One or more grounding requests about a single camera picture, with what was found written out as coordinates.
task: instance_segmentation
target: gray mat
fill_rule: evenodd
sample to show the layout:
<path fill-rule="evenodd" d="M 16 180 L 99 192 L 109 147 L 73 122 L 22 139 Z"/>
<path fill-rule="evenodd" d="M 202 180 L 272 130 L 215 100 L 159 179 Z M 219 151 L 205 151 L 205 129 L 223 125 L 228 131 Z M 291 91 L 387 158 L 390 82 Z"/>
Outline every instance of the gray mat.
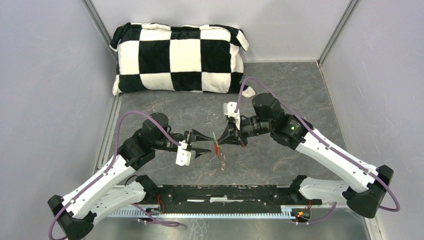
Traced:
<path fill-rule="evenodd" d="M 245 63 L 244 77 L 262 80 L 274 93 L 307 121 L 319 129 L 329 140 L 344 148 L 342 135 L 336 121 L 326 86 L 316 63 L 279 62 Z M 256 93 L 264 93 L 260 85 L 249 82 Z M 226 126 L 222 105 L 236 102 L 235 94 L 189 93 L 173 91 L 143 91 L 122 96 L 119 115 L 139 110 L 148 114 L 161 112 L 169 117 L 173 133 L 196 129 L 219 137 Z M 252 98 L 242 98 L 240 114 L 255 114 Z M 139 115 L 125 118 L 119 142 L 132 136 L 146 119 Z M 288 185 L 297 175 L 316 179 L 339 179 L 330 170 L 288 147 L 277 144 L 268 135 L 248 139 L 247 147 L 224 145 L 226 170 L 220 170 L 215 154 L 205 154 L 190 166 L 175 164 L 175 153 L 157 150 L 156 158 L 142 167 L 137 174 L 147 174 L 161 184 L 281 184 Z"/>

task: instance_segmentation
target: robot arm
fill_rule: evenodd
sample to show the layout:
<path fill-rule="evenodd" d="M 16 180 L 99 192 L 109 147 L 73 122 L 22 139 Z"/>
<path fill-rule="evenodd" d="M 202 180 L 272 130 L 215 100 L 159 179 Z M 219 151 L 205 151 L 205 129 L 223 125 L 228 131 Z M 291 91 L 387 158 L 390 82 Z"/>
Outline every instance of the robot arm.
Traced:
<path fill-rule="evenodd" d="M 240 116 L 240 111 L 234 113 L 236 102 L 224 104 L 224 114 L 227 116 L 228 123 L 218 139 L 218 144 L 234 144 L 244 147 L 248 144 L 247 138 L 269 133 L 278 144 L 315 159 L 343 179 L 337 181 L 305 177 L 299 189 L 305 198 L 346 203 L 361 216 L 366 218 L 375 216 L 386 190 L 369 173 L 373 173 L 389 185 L 393 176 L 391 168 L 386 165 L 376 167 L 354 157 L 330 142 L 318 129 L 313 128 L 312 124 L 305 120 L 313 132 L 330 145 L 325 147 L 308 132 L 295 116 L 284 113 L 279 101 L 270 93 L 255 96 L 252 104 L 256 115 L 251 117 Z M 346 161 L 330 148 L 350 157 L 368 169 L 368 172 L 364 172 Z"/>
<path fill-rule="evenodd" d="M 154 113 L 150 116 L 163 129 L 171 131 L 165 114 Z M 71 203 L 57 220 L 69 240 L 82 239 L 106 216 L 130 204 L 141 202 L 145 198 L 146 188 L 149 186 L 138 180 L 111 194 L 106 194 L 119 182 L 133 175 L 152 160 L 155 157 L 155 149 L 176 152 L 176 161 L 183 165 L 190 164 L 193 158 L 211 152 L 208 149 L 196 148 L 196 141 L 211 141 L 212 138 L 194 129 L 190 132 L 185 131 L 184 134 L 170 133 L 170 135 L 180 142 L 181 146 L 170 142 L 151 121 L 144 121 L 142 128 L 119 147 L 115 162 L 107 173 L 106 169 L 112 164 L 113 157 L 74 191 L 63 197 L 54 195 L 48 200 L 47 203 L 55 216 L 66 203 Z M 90 187 L 73 200 L 76 194 L 88 185 Z"/>

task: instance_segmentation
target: white wall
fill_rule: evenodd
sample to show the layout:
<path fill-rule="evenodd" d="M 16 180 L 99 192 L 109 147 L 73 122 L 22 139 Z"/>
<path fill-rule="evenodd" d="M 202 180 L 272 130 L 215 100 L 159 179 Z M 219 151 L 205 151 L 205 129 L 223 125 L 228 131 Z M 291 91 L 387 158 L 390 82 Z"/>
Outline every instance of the white wall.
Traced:
<path fill-rule="evenodd" d="M 360 1 L 323 64 L 348 148 L 394 170 L 401 210 L 379 211 L 388 240 L 424 235 L 423 23 L 422 0 Z"/>
<path fill-rule="evenodd" d="M 91 174 L 116 64 L 80 0 L 2 0 L 0 26 L 0 239 L 45 240 L 47 200 Z"/>
<path fill-rule="evenodd" d="M 107 30 L 127 22 L 221 24 L 243 29 L 244 60 L 310 61 L 324 50 L 349 0 L 92 0 Z"/>

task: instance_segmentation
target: gray floor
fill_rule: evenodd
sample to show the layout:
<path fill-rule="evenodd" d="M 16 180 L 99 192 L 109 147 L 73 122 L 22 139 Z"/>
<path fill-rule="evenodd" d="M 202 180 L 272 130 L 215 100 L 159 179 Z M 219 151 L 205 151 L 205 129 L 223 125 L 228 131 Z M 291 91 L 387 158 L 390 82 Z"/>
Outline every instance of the gray floor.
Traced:
<path fill-rule="evenodd" d="M 244 77 L 256 77 L 269 86 L 289 106 L 311 122 L 331 141 L 343 147 L 333 106 L 316 63 L 280 62 L 246 63 Z M 257 93 L 264 93 L 260 85 L 250 82 Z M 236 102 L 236 94 L 191 93 L 173 91 L 143 91 L 122 96 L 119 115 L 129 110 L 148 114 L 161 112 L 169 117 L 172 132 L 196 129 L 217 137 L 226 121 L 222 105 Z M 252 98 L 242 98 L 240 113 L 254 115 Z M 128 116 L 122 126 L 119 142 L 132 136 L 146 119 Z M 156 151 L 156 158 L 138 174 L 147 174 L 156 184 L 290 184 L 297 175 L 334 180 L 338 177 L 311 158 L 288 147 L 278 145 L 269 135 L 249 138 L 247 147 L 224 145 L 226 170 L 210 153 L 195 159 L 190 166 L 175 164 L 175 153 Z M 207 147 L 212 149 L 212 142 Z"/>
<path fill-rule="evenodd" d="M 247 63 L 245 77 L 257 77 L 298 113 L 311 122 L 331 141 L 344 147 L 335 113 L 320 71 L 315 63 Z M 257 93 L 264 90 L 254 82 Z M 129 110 L 168 115 L 172 131 L 194 128 L 201 133 L 221 135 L 226 121 L 222 105 L 237 101 L 235 94 L 144 91 L 122 96 L 119 115 Z M 243 98 L 240 112 L 252 116 L 252 99 Z M 132 136 L 142 126 L 144 117 L 130 115 L 121 127 L 119 142 Z M 138 174 L 149 175 L 156 184 L 290 184 L 297 175 L 317 179 L 339 179 L 334 173 L 311 158 L 278 145 L 269 135 L 248 139 L 247 147 L 224 145 L 226 170 L 210 153 L 195 159 L 190 166 L 175 164 L 175 153 L 157 151 L 156 158 Z M 313 209 L 313 219 L 327 209 Z M 347 208 L 339 208 L 326 221 L 310 226 L 295 226 L 283 219 L 175 219 L 185 227 L 145 226 L 128 218 L 106 218 L 87 236 L 101 239 L 308 239 L 367 240 L 370 239 L 363 217 Z"/>
<path fill-rule="evenodd" d="M 313 209 L 319 219 L 327 209 Z M 296 226 L 286 219 L 166 218 L 184 226 L 144 225 L 131 218 L 105 218 L 86 240 L 369 240 L 363 218 L 337 209 L 324 222 Z"/>

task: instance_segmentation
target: cushion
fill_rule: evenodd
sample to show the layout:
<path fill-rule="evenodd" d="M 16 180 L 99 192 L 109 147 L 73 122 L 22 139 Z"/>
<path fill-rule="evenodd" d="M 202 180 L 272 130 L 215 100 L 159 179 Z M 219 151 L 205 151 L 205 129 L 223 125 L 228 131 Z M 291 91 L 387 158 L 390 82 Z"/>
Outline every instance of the cushion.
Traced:
<path fill-rule="evenodd" d="M 223 25 L 168 26 L 129 22 L 116 29 L 113 94 L 143 90 L 239 93 L 249 43 L 241 29 Z M 254 96 L 245 86 L 243 96 Z"/>

